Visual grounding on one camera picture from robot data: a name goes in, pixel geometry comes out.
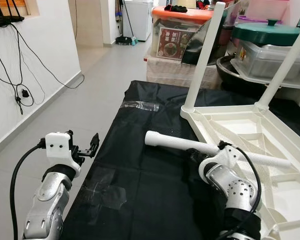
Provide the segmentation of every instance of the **white wall baseboard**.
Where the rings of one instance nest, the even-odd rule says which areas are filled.
[[[71,85],[82,76],[82,72],[79,71],[70,80],[68,80],[65,85]],[[8,132],[3,138],[0,139],[0,152],[13,140],[15,137],[21,133],[40,113],[43,112],[54,100],[56,100],[67,88],[61,86],[56,90],[49,98],[47,98],[42,105],[35,109],[27,118],[20,122],[14,129]]]

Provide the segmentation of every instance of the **white wall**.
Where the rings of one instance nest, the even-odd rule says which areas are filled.
[[[69,5],[67,0],[36,0],[39,16],[29,16],[16,27],[28,45],[41,58],[43,63],[57,76],[67,83],[80,72],[77,48],[72,29]],[[0,56],[6,65],[12,82],[20,81],[19,55],[17,40],[10,26],[0,28]],[[24,59],[41,83],[46,99],[51,97],[62,86],[47,73],[33,54],[22,43]],[[43,98],[38,84],[22,64],[23,82],[30,88],[37,102]],[[0,65],[0,76],[7,80]],[[0,142],[20,123],[28,118],[40,106],[23,107],[23,115],[14,100],[11,86],[0,82]]]
[[[103,26],[100,0],[68,0],[76,43],[88,47],[103,47]]]
[[[119,31],[116,22],[116,1],[115,0],[100,0],[103,43],[113,44],[118,37]]]
[[[300,0],[290,0],[288,9],[283,16],[284,24],[296,26],[300,18]],[[300,89],[283,88],[280,95],[283,98],[296,101],[300,106]]]

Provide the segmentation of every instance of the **pink container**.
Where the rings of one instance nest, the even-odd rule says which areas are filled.
[[[246,10],[249,19],[266,21],[267,19],[281,20],[289,0],[250,0]]]

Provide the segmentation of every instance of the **table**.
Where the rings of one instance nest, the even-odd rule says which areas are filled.
[[[65,219],[62,240],[211,240],[226,200],[206,185],[186,152],[144,145],[148,130],[196,140],[180,117],[188,88],[132,81],[124,101],[158,111],[119,109]],[[256,99],[200,89],[196,106],[249,105]],[[300,135],[300,108],[273,99],[271,111]]]

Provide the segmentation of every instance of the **transparent plastic container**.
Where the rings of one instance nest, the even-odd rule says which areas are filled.
[[[237,53],[231,60],[243,79],[268,84],[285,59],[289,46],[265,45],[259,47],[248,41],[239,41]],[[300,54],[282,82],[283,87],[300,89]]]
[[[246,10],[249,19],[266,21],[267,19],[281,20],[287,9],[289,0],[250,0]]]
[[[214,14],[213,11],[191,9],[188,8],[187,12],[173,12],[165,11],[164,6],[154,7],[152,10],[153,17],[153,29],[152,29],[152,46],[151,46],[151,56],[160,57],[166,59],[179,60],[183,47],[186,47],[191,35],[194,34],[200,26],[202,26],[206,21],[211,19]],[[165,40],[161,39],[162,34],[167,34],[167,46],[166,53],[160,56],[158,54],[160,43],[165,44]],[[172,34],[180,37],[186,35],[182,39],[182,43],[175,43],[172,41]]]

